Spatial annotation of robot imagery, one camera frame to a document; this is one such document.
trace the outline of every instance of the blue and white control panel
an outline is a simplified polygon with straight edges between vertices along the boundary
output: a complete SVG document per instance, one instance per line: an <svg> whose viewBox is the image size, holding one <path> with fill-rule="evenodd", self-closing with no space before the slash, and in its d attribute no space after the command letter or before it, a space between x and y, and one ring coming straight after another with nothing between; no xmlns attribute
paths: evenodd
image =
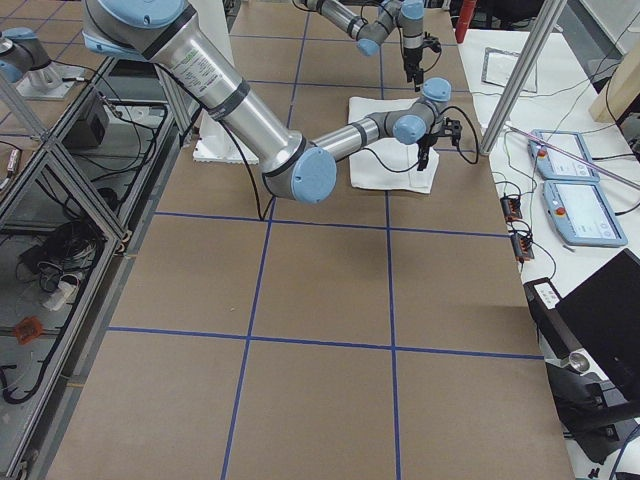
<svg viewBox="0 0 640 480"><path fill-rule="evenodd" d="M598 184L544 183L547 211L567 245L621 247L627 237Z"/></svg>
<svg viewBox="0 0 640 480"><path fill-rule="evenodd" d="M531 133L541 140L581 157L589 163L593 163L584 138L577 132L533 130ZM600 181L600 176L595 170L533 140L529 141L529 152L538 172L545 180L565 180L581 183L597 183Z"/></svg>

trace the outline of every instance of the white panel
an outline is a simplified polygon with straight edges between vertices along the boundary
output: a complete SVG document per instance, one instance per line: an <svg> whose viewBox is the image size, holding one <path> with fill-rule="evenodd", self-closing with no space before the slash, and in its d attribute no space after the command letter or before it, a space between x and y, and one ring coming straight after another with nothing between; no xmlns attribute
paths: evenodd
<svg viewBox="0 0 640 480"><path fill-rule="evenodd" d="M629 22L640 12L637 0L581 0L584 7L602 27L611 41L615 41ZM633 22L618 43L622 53L627 53L640 39L640 16Z"/></svg>

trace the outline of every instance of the orange object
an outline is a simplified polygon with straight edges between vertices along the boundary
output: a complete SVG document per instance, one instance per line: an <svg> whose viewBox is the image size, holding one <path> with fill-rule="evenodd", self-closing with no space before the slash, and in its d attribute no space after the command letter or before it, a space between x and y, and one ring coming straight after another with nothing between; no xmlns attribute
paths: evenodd
<svg viewBox="0 0 640 480"><path fill-rule="evenodd" d="M464 42L464 37L467 34L471 20L473 20L473 14L476 11L477 0L464 0L462 7L460 8L460 18L456 23L456 42Z"/></svg>
<svg viewBox="0 0 640 480"><path fill-rule="evenodd" d="M13 334L20 345L25 345L42 335L43 330L44 328L42 328L42 323L40 323L38 317L25 317L13 327Z"/></svg>

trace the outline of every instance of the black monitor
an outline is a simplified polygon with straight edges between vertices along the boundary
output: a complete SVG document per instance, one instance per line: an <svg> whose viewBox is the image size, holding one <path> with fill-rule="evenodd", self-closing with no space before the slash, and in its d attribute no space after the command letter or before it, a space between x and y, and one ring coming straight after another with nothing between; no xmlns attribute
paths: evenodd
<svg viewBox="0 0 640 480"><path fill-rule="evenodd" d="M640 259L624 249L556 309L627 400L640 400Z"/></svg>

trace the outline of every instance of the screen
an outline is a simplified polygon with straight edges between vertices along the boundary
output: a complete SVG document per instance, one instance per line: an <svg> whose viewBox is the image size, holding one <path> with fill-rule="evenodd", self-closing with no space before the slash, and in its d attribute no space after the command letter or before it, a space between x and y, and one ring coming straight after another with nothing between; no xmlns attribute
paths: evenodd
<svg viewBox="0 0 640 480"><path fill-rule="evenodd" d="M558 302L558 313L627 400L640 399L640 260L624 249Z"/></svg>
<svg viewBox="0 0 640 480"><path fill-rule="evenodd" d="M580 150L578 137L575 135L569 133L543 133L542 139L577 157L584 158ZM549 162L551 162L551 168L559 175L571 175L574 177L588 177L591 175L586 165L576 162L560 152L547 148L547 155L549 156Z"/></svg>
<svg viewBox="0 0 640 480"><path fill-rule="evenodd" d="M576 237L617 238L616 229L595 187L571 184L558 184L556 187Z"/></svg>

